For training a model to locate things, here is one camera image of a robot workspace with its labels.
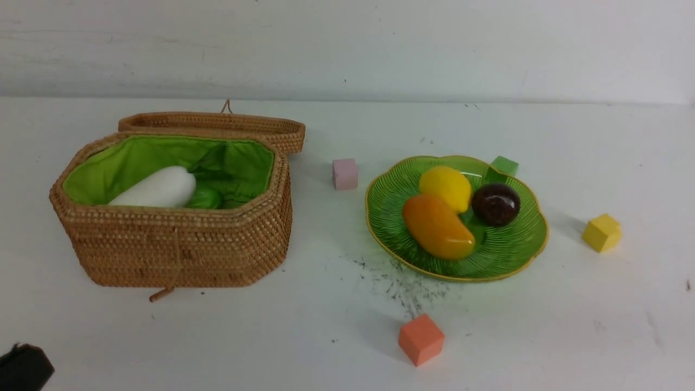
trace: dark brown fruit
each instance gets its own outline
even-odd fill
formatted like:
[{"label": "dark brown fruit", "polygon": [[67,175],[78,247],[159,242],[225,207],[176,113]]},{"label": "dark brown fruit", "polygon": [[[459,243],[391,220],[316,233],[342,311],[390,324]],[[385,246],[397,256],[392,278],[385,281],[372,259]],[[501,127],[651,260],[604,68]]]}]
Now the dark brown fruit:
[{"label": "dark brown fruit", "polygon": [[514,189],[506,184],[490,183],[475,192],[471,207],[483,223],[503,227],[518,216],[521,200]]}]

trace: wooden block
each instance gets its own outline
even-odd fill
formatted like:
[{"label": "wooden block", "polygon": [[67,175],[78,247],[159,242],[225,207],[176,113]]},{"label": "wooden block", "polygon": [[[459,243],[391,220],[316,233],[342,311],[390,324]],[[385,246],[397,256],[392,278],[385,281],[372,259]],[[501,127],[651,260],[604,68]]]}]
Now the wooden block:
[{"label": "wooden block", "polygon": [[589,221],[582,239],[594,250],[602,253],[615,247],[623,236],[620,223],[607,214]]},{"label": "wooden block", "polygon": [[444,333],[427,314],[422,314],[400,328],[398,344],[413,364],[419,367],[440,354],[444,347]]},{"label": "wooden block", "polygon": [[495,160],[492,161],[492,164],[490,164],[490,166],[493,166],[494,168],[497,168],[499,171],[502,171],[503,173],[511,175],[513,177],[516,175],[516,170],[519,167],[519,163],[516,163],[513,160],[509,160],[504,156],[498,156],[495,158]]},{"label": "wooden block", "polygon": [[354,159],[333,160],[333,186],[336,190],[357,188],[357,164]]}]

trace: wicker basket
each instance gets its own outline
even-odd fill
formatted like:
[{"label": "wicker basket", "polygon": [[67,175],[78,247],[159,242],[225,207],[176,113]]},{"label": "wicker basket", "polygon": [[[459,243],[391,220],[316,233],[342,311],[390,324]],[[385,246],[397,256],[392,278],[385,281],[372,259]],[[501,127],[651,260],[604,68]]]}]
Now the wicker basket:
[{"label": "wicker basket", "polygon": [[[82,148],[63,171],[49,198],[80,264],[97,284],[164,287],[150,298],[154,301],[174,287],[250,285],[284,261],[292,228],[292,200],[287,156],[282,151],[302,149],[304,125],[243,115],[225,115],[226,120],[218,117],[175,113],[169,118],[165,113],[150,113],[126,118],[119,133]],[[154,118],[165,127],[154,127],[148,121]],[[132,125],[142,123],[149,125]],[[219,128],[222,123],[235,131]],[[172,124],[181,127],[166,127]],[[256,129],[260,134],[252,133]],[[273,134],[269,129],[281,131]],[[89,206],[70,199],[63,182],[79,164],[139,134],[258,141],[275,154],[268,190],[239,208],[223,210]]]}]

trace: white wall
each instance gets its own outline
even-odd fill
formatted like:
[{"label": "white wall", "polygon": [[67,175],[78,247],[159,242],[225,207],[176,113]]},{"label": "white wall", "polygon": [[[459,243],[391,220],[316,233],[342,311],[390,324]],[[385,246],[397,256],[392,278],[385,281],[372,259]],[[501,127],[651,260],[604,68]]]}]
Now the white wall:
[{"label": "white wall", "polygon": [[692,103],[693,0],[3,0],[0,95]]}]

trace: green fabric lining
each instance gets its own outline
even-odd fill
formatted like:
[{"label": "green fabric lining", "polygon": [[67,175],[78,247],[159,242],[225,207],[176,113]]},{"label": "green fabric lining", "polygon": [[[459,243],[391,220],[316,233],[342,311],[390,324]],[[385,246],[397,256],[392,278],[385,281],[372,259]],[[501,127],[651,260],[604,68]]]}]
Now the green fabric lining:
[{"label": "green fabric lining", "polygon": [[190,168],[213,147],[226,143],[224,172],[234,180],[204,179],[222,193],[223,208],[231,209],[268,189],[274,154],[253,140],[218,140],[187,136],[131,136],[92,155],[63,182],[76,203],[105,205],[156,171],[169,166]]}]

